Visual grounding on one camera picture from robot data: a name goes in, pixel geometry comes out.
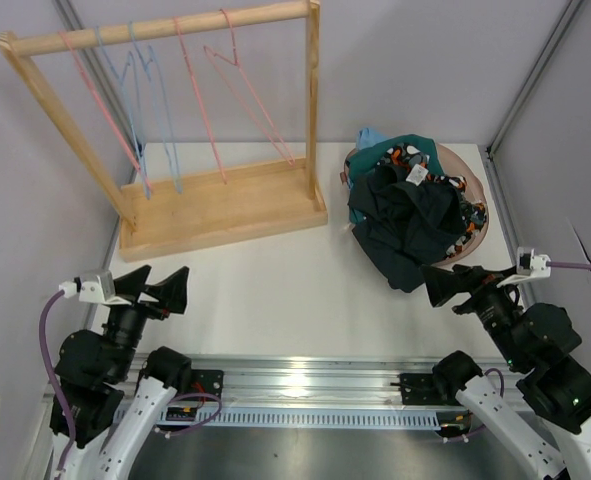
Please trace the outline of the black shorts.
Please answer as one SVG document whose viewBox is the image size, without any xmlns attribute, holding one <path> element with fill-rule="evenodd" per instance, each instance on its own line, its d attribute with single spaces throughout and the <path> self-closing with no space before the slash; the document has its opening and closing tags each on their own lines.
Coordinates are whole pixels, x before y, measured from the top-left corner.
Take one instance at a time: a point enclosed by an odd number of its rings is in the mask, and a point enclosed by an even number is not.
<svg viewBox="0 0 591 480">
<path fill-rule="evenodd" d="M 397 166 L 360 175 L 348 206 L 364 216 L 352 229 L 363 252 L 391 289 L 411 293 L 424 283 L 421 267 L 444 260 L 466 224 L 454 186 L 406 177 Z"/>
</svg>

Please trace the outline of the orange camouflage shorts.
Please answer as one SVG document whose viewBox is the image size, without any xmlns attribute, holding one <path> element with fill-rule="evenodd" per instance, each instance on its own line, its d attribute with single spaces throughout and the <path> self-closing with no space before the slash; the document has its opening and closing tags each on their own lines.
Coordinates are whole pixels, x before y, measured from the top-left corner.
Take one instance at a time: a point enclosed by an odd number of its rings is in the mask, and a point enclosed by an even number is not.
<svg viewBox="0 0 591 480">
<path fill-rule="evenodd" d="M 465 231 L 449 246 L 442 265 L 463 259 L 484 239 L 489 225 L 489 209 L 481 180 L 453 150 L 431 141 L 432 148 L 418 148 L 410 140 L 397 141 L 376 163 L 377 168 L 395 167 L 407 183 L 449 186 L 458 196 Z"/>
</svg>

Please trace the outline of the light blue shorts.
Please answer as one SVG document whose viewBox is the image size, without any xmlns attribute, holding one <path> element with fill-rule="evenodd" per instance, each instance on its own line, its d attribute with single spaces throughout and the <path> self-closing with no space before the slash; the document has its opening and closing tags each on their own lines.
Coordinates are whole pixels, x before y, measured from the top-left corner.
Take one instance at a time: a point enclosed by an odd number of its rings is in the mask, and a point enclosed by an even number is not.
<svg viewBox="0 0 591 480">
<path fill-rule="evenodd" d="M 348 191 L 351 191 L 353 182 L 349 178 L 350 171 L 350 159 L 358 151 L 372 147 L 378 143 L 388 140 L 388 137 L 374 128 L 365 127 L 362 128 L 356 137 L 355 147 L 347 154 L 344 160 L 343 180 L 342 182 L 347 185 Z"/>
</svg>

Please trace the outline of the light blue hanger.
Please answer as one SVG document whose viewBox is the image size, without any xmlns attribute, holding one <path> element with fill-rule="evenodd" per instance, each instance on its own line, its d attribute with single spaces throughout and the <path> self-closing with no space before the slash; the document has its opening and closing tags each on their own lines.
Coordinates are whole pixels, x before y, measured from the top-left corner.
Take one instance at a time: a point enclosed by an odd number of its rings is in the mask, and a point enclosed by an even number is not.
<svg viewBox="0 0 591 480">
<path fill-rule="evenodd" d="M 102 52 L 104 60 L 108 64 L 109 70 L 113 75 L 114 79 L 117 81 L 122 97 L 122 102 L 125 107 L 129 128 L 130 128 L 130 139 L 134 146 L 134 152 L 137 159 L 138 165 L 138 172 L 140 178 L 143 183 L 143 191 L 145 194 L 146 199 L 151 198 L 151 186 L 148 178 L 147 173 L 147 165 L 146 165 L 146 156 L 144 154 L 144 146 L 142 143 L 141 138 L 141 113 L 142 113 L 142 105 L 141 105 L 141 96 L 140 96 L 140 88 L 139 88 L 139 78 L 138 72 L 136 67 L 135 56 L 131 50 L 129 50 L 126 54 L 126 59 L 124 62 L 123 67 L 121 68 L 121 72 L 118 72 L 117 67 L 112 62 L 106 46 L 104 45 L 103 39 L 100 34 L 100 28 L 98 26 L 94 27 L 94 34 L 96 40 L 98 42 L 99 48 Z M 134 86 L 135 86 L 135 98 L 132 98 L 127 83 L 127 77 L 132 75 Z"/>
<path fill-rule="evenodd" d="M 148 57 L 144 56 L 143 50 L 140 48 L 138 41 L 136 40 L 132 21 L 128 22 L 127 28 L 131 43 L 135 53 L 137 54 L 137 57 L 139 58 L 141 67 L 144 70 L 149 87 L 151 89 L 151 102 L 155 121 L 168 161 L 169 172 L 173 180 L 174 188 L 177 193 L 182 193 L 183 187 L 181 184 L 179 159 L 162 69 L 159 65 L 155 50 L 151 44 L 146 45 Z"/>
</svg>

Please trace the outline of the pink hanger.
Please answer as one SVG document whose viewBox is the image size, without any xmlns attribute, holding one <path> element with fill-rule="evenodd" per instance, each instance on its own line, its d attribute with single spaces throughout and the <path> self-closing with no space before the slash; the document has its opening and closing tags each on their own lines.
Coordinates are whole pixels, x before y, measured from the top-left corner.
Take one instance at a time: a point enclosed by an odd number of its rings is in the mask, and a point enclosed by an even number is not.
<svg viewBox="0 0 591 480">
<path fill-rule="evenodd" d="M 121 133 L 120 129 L 118 128 L 118 125 L 115 123 L 106 104 L 102 100 L 98 90 L 96 89 L 93 81 L 91 80 L 89 74 L 87 73 L 87 71 L 81 61 L 79 54 L 72 47 L 66 33 L 64 31 L 60 30 L 58 32 L 58 36 L 65 44 L 67 50 L 70 52 L 80 77 L 82 78 L 85 86 L 87 87 L 87 89 L 91 93 L 96 105 L 98 106 L 99 110 L 101 111 L 101 113 L 102 113 L 103 117 L 105 118 L 108 126 L 110 127 L 112 133 L 114 134 L 114 136 L 118 140 L 119 145 L 121 146 L 122 150 L 126 154 L 126 157 L 128 158 L 128 160 L 130 161 L 130 163 L 134 167 L 135 171 L 139 174 L 139 176 L 142 180 L 145 198 L 149 199 L 151 197 L 151 183 L 148 180 L 147 174 L 143 171 L 143 167 L 145 166 L 145 161 L 143 159 L 143 156 L 141 154 L 135 154 L 133 152 L 133 150 L 131 149 L 131 147 L 129 146 L 129 144 L 127 143 L 125 136 Z"/>
<path fill-rule="evenodd" d="M 185 65 L 186 65 L 186 68 L 188 71 L 188 75 L 189 75 L 190 83 L 191 83 L 191 86 L 193 89 L 193 93 L 194 93 L 194 96 L 197 101 L 198 108 L 199 108 L 199 111 L 201 114 L 202 122 L 204 124 L 204 128 L 205 128 L 205 131 L 206 131 L 206 134 L 207 134 L 210 146 L 211 146 L 213 157 L 214 157 L 216 165 L 218 167 L 218 171 L 221 176 L 221 179 L 222 179 L 224 185 L 227 185 L 228 179 L 226 176 L 225 168 L 224 168 L 223 163 L 221 161 L 221 157 L 220 157 L 220 154 L 219 154 L 219 151 L 218 151 L 215 139 L 214 139 L 214 135 L 213 135 L 212 127 L 211 127 L 211 122 L 209 120 L 208 113 L 205 108 L 205 104 L 203 101 L 203 97 L 201 95 L 199 83 L 198 83 L 197 77 L 195 75 L 193 64 L 191 62 L 191 58 L 189 55 L 189 51 L 188 51 L 188 48 L 186 47 L 186 44 L 183 39 L 183 34 L 182 34 L 182 31 L 180 28 L 179 18 L 172 17 L 172 21 L 174 24 L 175 34 L 176 34 L 178 41 L 179 41 L 182 56 L 183 56 L 183 59 L 184 59 L 184 62 L 185 62 Z"/>
<path fill-rule="evenodd" d="M 243 68 L 237 49 L 233 22 L 225 9 L 220 9 L 219 12 L 224 17 L 228 27 L 232 54 L 226 56 L 208 45 L 203 47 L 204 54 L 248 118 L 264 135 L 280 157 L 289 165 L 293 166 L 295 164 L 295 157 L 291 148 L 282 137 L 264 102 Z M 226 74 L 223 64 L 227 64 L 237 73 L 239 76 L 238 82 L 235 82 Z"/>
</svg>

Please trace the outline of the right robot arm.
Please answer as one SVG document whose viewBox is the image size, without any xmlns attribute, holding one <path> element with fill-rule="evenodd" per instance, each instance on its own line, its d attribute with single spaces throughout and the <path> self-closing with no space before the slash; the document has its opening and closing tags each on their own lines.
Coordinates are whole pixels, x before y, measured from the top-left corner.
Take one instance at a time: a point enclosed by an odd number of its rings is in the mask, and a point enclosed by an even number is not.
<svg viewBox="0 0 591 480">
<path fill-rule="evenodd" d="M 421 269 L 432 306 L 468 294 L 454 313 L 478 317 L 510 371 L 521 374 L 516 387 L 549 429 L 553 444 L 506 404 L 462 351 L 433 367 L 431 389 L 439 401 L 457 402 L 473 413 L 534 478 L 591 479 L 591 373 L 571 355 L 582 339 L 564 308 L 519 304 L 518 284 L 546 279 L 556 266 L 548 256 L 530 253 L 506 270 Z"/>
</svg>

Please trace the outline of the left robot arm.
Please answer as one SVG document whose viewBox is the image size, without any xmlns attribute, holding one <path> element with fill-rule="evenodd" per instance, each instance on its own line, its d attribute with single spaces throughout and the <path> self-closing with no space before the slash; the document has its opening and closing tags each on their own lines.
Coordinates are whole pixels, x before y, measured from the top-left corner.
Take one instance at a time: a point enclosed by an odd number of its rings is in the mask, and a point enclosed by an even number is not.
<svg viewBox="0 0 591 480">
<path fill-rule="evenodd" d="M 67 336 L 57 361 L 51 359 L 45 337 L 39 339 L 54 390 L 53 479 L 126 478 L 159 414 L 191 390 L 191 359 L 160 347 L 145 361 L 126 416 L 114 422 L 124 398 L 117 386 L 128 377 L 146 323 L 182 314 L 188 306 L 188 267 L 156 284 L 148 281 L 151 270 L 144 265 L 118 278 L 108 270 L 87 272 L 61 283 L 42 310 L 40 334 L 45 334 L 48 314 L 60 299 L 75 297 L 109 310 L 101 332 L 81 329 Z"/>
</svg>

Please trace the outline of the wooden clothes rack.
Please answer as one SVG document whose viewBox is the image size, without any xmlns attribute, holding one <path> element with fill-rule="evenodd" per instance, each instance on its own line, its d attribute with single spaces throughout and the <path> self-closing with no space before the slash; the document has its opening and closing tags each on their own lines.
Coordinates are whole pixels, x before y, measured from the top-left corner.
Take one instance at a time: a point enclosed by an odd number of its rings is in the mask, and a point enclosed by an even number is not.
<svg viewBox="0 0 591 480">
<path fill-rule="evenodd" d="M 136 147 L 116 136 L 143 185 L 118 186 L 71 114 L 34 62 L 34 57 L 139 40 L 303 19 L 306 22 L 305 154 L 292 156 L 276 129 L 267 132 L 282 159 L 151 180 Z M 103 190 L 116 210 L 119 252 L 126 261 L 141 261 L 255 238 L 322 226 L 328 221 L 317 180 L 317 113 L 320 5 L 288 1 L 231 11 L 81 29 L 69 33 L 17 37 L 0 32 L 0 51 L 23 80 L 62 138 Z"/>
</svg>

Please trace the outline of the pink translucent plastic basin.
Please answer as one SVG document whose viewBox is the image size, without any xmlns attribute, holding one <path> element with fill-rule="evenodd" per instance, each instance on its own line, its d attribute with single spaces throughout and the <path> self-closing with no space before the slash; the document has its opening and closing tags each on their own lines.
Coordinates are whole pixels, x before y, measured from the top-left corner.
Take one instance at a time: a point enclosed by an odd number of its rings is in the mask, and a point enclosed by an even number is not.
<svg viewBox="0 0 591 480">
<path fill-rule="evenodd" d="M 439 264 L 468 250 L 486 227 L 485 202 L 469 197 L 464 176 L 444 173 L 435 153 L 404 141 L 360 161 L 349 157 L 344 174 L 349 221 L 373 263 Z"/>
</svg>

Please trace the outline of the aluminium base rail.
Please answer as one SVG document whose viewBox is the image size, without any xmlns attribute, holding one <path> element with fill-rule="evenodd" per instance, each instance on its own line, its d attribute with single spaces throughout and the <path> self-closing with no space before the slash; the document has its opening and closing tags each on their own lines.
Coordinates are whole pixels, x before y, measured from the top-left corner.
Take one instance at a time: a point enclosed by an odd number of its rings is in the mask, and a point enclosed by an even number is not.
<svg viewBox="0 0 591 480">
<path fill-rule="evenodd" d="M 127 379 L 118 384 L 124 398 L 115 413 L 121 423 L 135 396 L 142 363 L 136 355 Z M 402 403 L 393 385 L 402 372 L 386 363 L 359 368 L 354 362 L 192 361 L 196 370 L 219 370 L 219 395 L 204 402 L 195 393 L 176 395 L 162 410 L 153 431 L 167 438 L 203 426 L 439 430 L 438 414 L 450 411 L 457 422 L 468 414 L 454 406 Z"/>
</svg>

